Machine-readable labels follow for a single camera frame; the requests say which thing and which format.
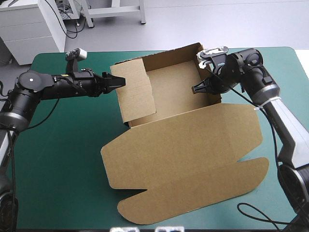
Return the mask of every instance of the box side wall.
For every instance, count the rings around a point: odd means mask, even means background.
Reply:
[[[193,60],[193,58],[196,57],[197,52],[202,49],[200,43],[194,43],[174,50],[145,56],[142,57],[142,59],[144,61],[145,70],[148,72]]]

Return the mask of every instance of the white cabinet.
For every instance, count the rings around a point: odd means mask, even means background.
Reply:
[[[31,64],[39,53],[64,52],[66,32],[54,0],[19,0],[0,5],[0,37],[18,64]]]

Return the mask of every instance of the cabinet drawer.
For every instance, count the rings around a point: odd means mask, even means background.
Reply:
[[[0,27],[44,22],[38,7],[0,12]]]
[[[52,36],[4,43],[20,65],[31,64],[34,57],[40,53],[63,52],[59,51]]]
[[[23,40],[51,36],[45,22],[15,25],[0,28],[0,37],[3,41]]]

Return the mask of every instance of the metal frame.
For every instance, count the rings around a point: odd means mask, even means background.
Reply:
[[[88,1],[82,0],[82,6],[84,16],[90,28],[94,27],[92,22],[93,18],[123,16],[130,15],[135,12],[140,13],[140,22],[142,24],[146,23],[144,0],[140,0],[140,4],[138,6],[120,6],[120,0],[112,0],[111,7],[96,9],[90,9]]]

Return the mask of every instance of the open cardboard box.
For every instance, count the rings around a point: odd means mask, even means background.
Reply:
[[[245,194],[257,187],[268,160],[237,162],[262,141],[250,105],[222,104],[220,95],[193,94],[208,76],[198,67],[200,43],[111,66],[126,78],[117,89],[130,129],[101,154],[110,186],[147,189],[122,200],[119,213],[152,224]]]

